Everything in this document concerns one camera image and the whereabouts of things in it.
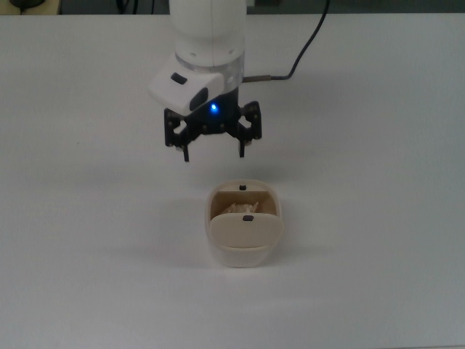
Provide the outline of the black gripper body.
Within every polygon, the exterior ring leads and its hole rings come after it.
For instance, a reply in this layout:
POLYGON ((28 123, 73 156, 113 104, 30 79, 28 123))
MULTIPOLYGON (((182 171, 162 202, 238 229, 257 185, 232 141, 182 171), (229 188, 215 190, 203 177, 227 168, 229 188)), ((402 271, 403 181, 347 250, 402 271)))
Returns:
POLYGON ((185 117, 183 136, 195 140, 200 135, 215 135, 228 132, 241 117, 238 104, 239 88, 215 97, 185 117))

